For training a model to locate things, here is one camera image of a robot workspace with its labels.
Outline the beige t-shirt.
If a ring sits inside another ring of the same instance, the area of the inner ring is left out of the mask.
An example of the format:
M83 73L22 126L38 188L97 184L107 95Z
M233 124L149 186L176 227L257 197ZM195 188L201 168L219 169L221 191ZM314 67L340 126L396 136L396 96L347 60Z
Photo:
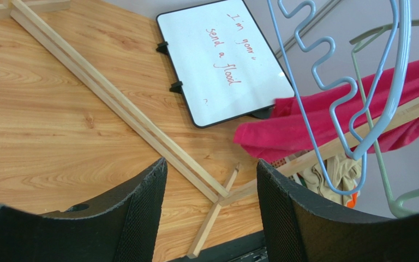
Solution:
M350 191L357 187L362 175L362 161L348 158L341 153L324 161L332 185L337 190ZM312 192L337 204L346 206L350 195L335 193L327 184L319 163L298 173L305 186Z

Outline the magenta t-shirt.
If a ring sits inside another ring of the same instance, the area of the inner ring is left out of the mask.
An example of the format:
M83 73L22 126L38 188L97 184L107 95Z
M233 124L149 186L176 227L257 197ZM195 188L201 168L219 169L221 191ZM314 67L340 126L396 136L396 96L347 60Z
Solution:
M346 95L350 85L345 84L301 98L316 143L321 146L335 138L329 108ZM419 60L408 64L400 105L419 97ZM397 150L419 138L419 118L379 136L382 152ZM269 119L241 124L235 131L233 142L239 144L252 157L267 162L279 160L303 150L312 150L306 124L296 98L276 99Z

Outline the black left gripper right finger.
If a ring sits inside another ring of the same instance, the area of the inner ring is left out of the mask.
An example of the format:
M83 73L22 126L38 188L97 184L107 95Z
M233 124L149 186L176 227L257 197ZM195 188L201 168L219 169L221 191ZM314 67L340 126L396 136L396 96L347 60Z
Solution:
M419 261L419 213L390 219L347 208L264 160L256 174L269 261Z

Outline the blue hanger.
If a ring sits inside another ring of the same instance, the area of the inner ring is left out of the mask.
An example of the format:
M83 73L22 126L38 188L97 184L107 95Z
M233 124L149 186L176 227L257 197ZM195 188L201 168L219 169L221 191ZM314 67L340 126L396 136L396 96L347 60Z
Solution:
M316 82L318 88L322 91L328 91L338 85L341 84L349 84L350 90L349 92L342 96L341 98L335 100L330 108L330 116L335 128L335 131L338 135L340 144L344 149L345 153L348 157L357 160L361 157L364 157L367 154L369 148L373 145L374 141L378 139L378 137L384 132L384 129L390 124L391 120L394 117L394 114L397 111L398 104L400 102L400 98L402 96L402 91L404 87L404 81L406 77L406 72L408 68L408 60L409 60L409 53L410 53L410 42L411 42L411 2L410 1L391 1L391 8L392 8L392 15L393 15L393 22L391 24L391 34L387 41L386 48L384 53L382 54L382 58L375 74L375 78L369 91L368 98L366 100L363 109L355 113L349 121L349 131L352 136L358 140L359 144L353 150L345 138L345 134L342 131L342 128L339 124L338 117L336 114L336 108L345 102L351 100L357 93L358 87L356 81L349 77L344 76L338 78L337 80L333 81L332 83L325 85L322 80L320 79L317 68L324 62L326 62L329 58L334 55L336 50L336 43L331 37L322 37L315 42L313 42L310 46L305 46L301 37L300 31L314 18L316 13L316 5L313 1L303 1L301 2L294 10L288 11L285 9L283 2L278 1L277 5L284 15L285 18L290 19L294 17L302 8L309 7L310 11L308 16L298 24L298 26L294 30L294 38L303 52L310 52L318 47L322 43L327 43L329 50L328 52L319 58L316 62L313 63L311 68L312 76ZM383 112L377 123L374 127L369 131L368 135L362 138L357 132L354 130L354 123L359 116L365 113L365 111L369 108L370 102L374 95L374 90L377 86L377 83L380 79L380 75L382 73L382 68L384 63L387 59L388 53L390 51L391 44L393 42L394 36L398 36L398 52L396 57L396 63L394 66L394 73L391 82L391 87L389 91L389 95L386 101L386 105L384 107Z

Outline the mint green hanger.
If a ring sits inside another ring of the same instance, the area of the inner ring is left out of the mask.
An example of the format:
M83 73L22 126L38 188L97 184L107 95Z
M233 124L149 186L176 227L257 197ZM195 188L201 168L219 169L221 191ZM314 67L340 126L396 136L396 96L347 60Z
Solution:
M375 90L375 88L378 84L378 81L379 81L379 79L382 75L384 62L385 62L385 60L387 58L387 55L390 51L390 45L393 41L393 37L394 37L398 27L399 27L399 25L396 22L390 23L390 24L387 24L387 25L382 25L380 27L370 29L370 30L362 33L361 35L353 38L352 40L350 40L350 44L354 46L354 48L351 51L351 57L352 57L352 61L353 61L353 64L354 64L354 69L355 69L355 73L356 73L356 77L357 77L357 84L358 84L358 87L359 87L359 90L360 90L363 105L366 108L366 118L367 118L367 122L368 122L368 125L369 125L370 129L374 127L374 122L372 120L372 117L371 117L371 114L370 114L370 111L369 111L369 106L366 103L369 103L371 101L371 99L368 99L367 96L365 95L361 74L360 74L358 64L357 64L357 61L356 61L356 53L358 53L359 51L364 49L367 45L369 45L371 42L373 42L376 38L381 36L386 31L391 31L390 38L387 41L383 57L382 57L379 65L378 65L378 71L376 72L375 76L373 77L373 83L370 86L370 91L373 91L373 90ZM416 111L416 105L419 105L419 97L416 99L416 101L411 101L411 102L403 105L400 109L403 110L405 113L407 113L407 112L414 113ZM376 158L377 158L377 161L378 161L378 166L379 166L379 169L380 169L380 172L381 172L381 178L382 178L382 182L383 182L383 185L384 185L384 191L385 191L387 203L388 203L388 206L390 208L391 213L396 217L409 216L409 215L415 213L414 211L405 208L403 205L406 201L409 201L411 199L419 198L419 189L409 191L407 193L402 194L398 198L394 199L393 195L392 195L392 191L391 191L390 182L389 182L388 177L387 177L387 171L386 171L386 167L385 167L385 164L384 164L384 160L382 158L382 152L381 152L381 148L380 148L380 144L379 144L378 139L376 139L374 141L373 148L374 148Z

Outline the orange t-shirt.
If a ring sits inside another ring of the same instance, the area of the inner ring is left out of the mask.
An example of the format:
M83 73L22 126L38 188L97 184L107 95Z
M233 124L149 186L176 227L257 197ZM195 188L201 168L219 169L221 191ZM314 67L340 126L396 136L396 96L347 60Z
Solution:
M346 202L346 207L354 209L357 204L357 198L360 196L360 192L356 192L350 195L350 199Z

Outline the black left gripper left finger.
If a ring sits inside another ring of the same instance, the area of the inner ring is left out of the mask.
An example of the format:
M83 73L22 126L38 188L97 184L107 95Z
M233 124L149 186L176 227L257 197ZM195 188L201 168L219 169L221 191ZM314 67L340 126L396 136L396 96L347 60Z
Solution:
M0 204L0 261L151 261L167 162L66 211L41 215Z

